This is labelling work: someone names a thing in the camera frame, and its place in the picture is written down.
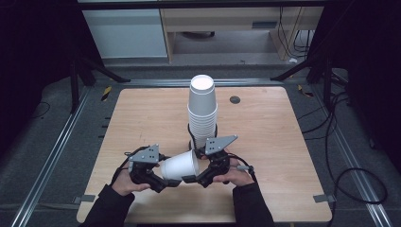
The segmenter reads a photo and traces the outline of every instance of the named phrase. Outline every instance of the human arm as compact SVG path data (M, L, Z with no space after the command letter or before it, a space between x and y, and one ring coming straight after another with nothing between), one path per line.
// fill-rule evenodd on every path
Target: human arm
M135 196L133 191L143 191L150 188L147 183L135 184L130 178L125 164L117 172L116 179L111 185L105 185L98 195L94 206L80 227L118 227L124 226L124 220L128 214Z
M216 176L215 183L231 182L233 189L235 220L242 227L271 227L274 221L265 204L259 185L244 170L237 168L237 159L230 159L230 170L225 175Z

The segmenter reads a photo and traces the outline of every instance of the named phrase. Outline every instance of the human hand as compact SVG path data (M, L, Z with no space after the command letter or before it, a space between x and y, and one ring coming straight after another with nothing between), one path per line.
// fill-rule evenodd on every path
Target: human hand
M243 186L246 184L254 183L251 176L245 171L236 168L240 163L235 158L230 158L230 169L224 175L218 175L213 178L215 183L231 182L236 186Z
M118 174L117 179L112 185L112 189L120 196L127 196L133 191L143 191L150 188L148 183L136 184L132 182L128 171L128 165L129 163L126 163L122 167L120 174Z

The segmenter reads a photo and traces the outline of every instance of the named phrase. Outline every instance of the white cabinet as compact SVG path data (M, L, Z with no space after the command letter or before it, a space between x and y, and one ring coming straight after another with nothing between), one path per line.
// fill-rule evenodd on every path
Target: white cabinet
M158 9L85 10L83 15L103 60L166 58L164 32Z

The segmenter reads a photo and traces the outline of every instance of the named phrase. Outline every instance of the gray floor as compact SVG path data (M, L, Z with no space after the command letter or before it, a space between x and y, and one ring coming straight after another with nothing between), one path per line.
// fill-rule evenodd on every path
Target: gray floor
M289 61L280 61L274 54L268 33L255 32L244 35L237 32L217 32L208 39L198 39L180 35L177 39L175 56L171 64L143 64L135 67L110 67L117 75L128 79L186 79L197 74L207 74L216 79L265 79L285 72L293 65ZM227 44L215 44L214 40L228 40ZM107 117L113 114L119 92L131 85L117 84L95 72L96 85L91 88L80 86L83 94L89 90L87 102L78 118L72 133L62 151L57 164L41 194L35 211L26 226L78 226L77 210L52 209L46 204L71 204L75 196L84 193L96 156L102 143L102 136L108 124ZM307 69L297 73L293 78L279 84L286 88L289 99L297 117L311 113L321 107L319 92L321 84L310 85L305 82ZM305 96L297 85L303 86L304 92L314 96ZM26 199L31 187L35 184L48 155L58 140L62 128L70 116L71 95L70 81L63 79L44 89L43 102L37 112L20 133L10 148L9 156L0 165L0 226L10 226L17 209ZM106 86L112 91L106 101L101 101ZM338 94L343 88L333 85ZM353 107L342 101L337 110L337 134L343 135L346 144L358 160L360 166L375 173L389 191L388 199L382 204L392 226L401 226L401 178L394 169L387 155L369 146L369 137L356 116ZM299 119L303 131L317 126L325 119L323 109ZM305 134L314 166L317 169L323 190L332 194L334 184L330 180L324 155L323 137L326 126L317 131ZM328 140L330 164L335 176L338 176L347 165L347 158L342 147L332 133ZM369 178L373 189L380 197L381 188ZM341 186L358 196L355 177L348 175L341 180ZM332 226L387 226L374 222L372 213L365 203L353 201L339 192L337 209ZM296 223L296 226L325 226L326 223ZM288 226L278 223L277 226Z

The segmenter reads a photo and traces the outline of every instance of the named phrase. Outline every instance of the metal frame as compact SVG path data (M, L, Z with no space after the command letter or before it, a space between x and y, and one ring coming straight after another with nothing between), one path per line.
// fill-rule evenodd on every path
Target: metal frame
M60 7L73 7L82 10L104 9L199 9L199 8L279 8L279 7L324 7L328 4L348 2L348 0L192 0L192 1L140 1L59 4Z
M314 94L316 94L318 101L320 104L323 106L324 105L324 100L322 100L322 93L319 89L316 88L316 85L312 85L312 90L314 91ZM326 116L328 116L328 112L326 109L323 109L323 112ZM345 136L343 135L340 127L333 127L334 130L334 138L339 146L340 152L342 157L344 158L345 163L347 164L348 167L358 167L362 168L361 164L357 160L357 157L354 155L354 152L351 150L350 146L348 145L347 140L345 139ZM364 172L356 171L352 172L351 176L354 179L354 183L357 186L357 189L359 191L360 196L365 200L365 201L378 201L379 198L377 194L375 193L374 188L372 187L372 184L370 183L367 175ZM369 213L372 216L372 219L375 222L376 226L380 227L392 227L392 222L390 221L389 216L387 215L386 211L384 210L384 207L382 204L366 204L366 207L368 208Z
M30 189L28 195L26 196L24 203L18 209L17 214L12 221L11 226L26 226L27 222L29 221L30 216L33 213L36 205L38 204L39 198L41 197L42 193L44 192L44 188L47 185L50 176L61 157L62 151L68 139L73 131L77 120L82 112L82 109L86 103L87 96L91 91L90 87L84 87L82 91L82 95L80 97L80 104L78 105L77 110L74 113L71 113L68 117L67 122L64 125L64 128L61 131L61 134L52 148L44 166L42 167L41 172L39 173L38 178L36 179L35 183L33 184L32 188Z

